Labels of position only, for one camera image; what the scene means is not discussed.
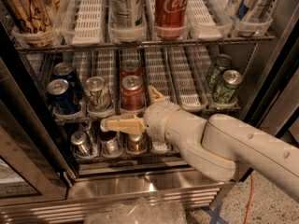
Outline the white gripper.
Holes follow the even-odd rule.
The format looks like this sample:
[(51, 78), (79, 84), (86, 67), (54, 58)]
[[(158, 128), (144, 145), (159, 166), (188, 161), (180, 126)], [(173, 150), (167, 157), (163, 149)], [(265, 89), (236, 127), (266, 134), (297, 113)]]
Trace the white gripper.
[(148, 93), (152, 105), (146, 109), (143, 118), (131, 113), (110, 116), (101, 120), (101, 130), (128, 134), (141, 134), (146, 130), (152, 140), (164, 142), (166, 124), (180, 106), (165, 101), (165, 97), (151, 85), (148, 85)]

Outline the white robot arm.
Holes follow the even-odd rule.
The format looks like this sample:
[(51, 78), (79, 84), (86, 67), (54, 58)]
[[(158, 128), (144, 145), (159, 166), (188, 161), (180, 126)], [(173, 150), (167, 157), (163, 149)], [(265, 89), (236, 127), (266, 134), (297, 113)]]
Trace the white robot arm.
[(299, 148), (224, 114), (203, 119), (180, 105), (157, 98), (140, 118), (133, 113), (101, 120), (101, 130), (128, 134), (146, 133), (154, 141), (176, 147), (192, 168), (206, 177), (227, 182), (237, 174), (240, 162), (299, 201)]

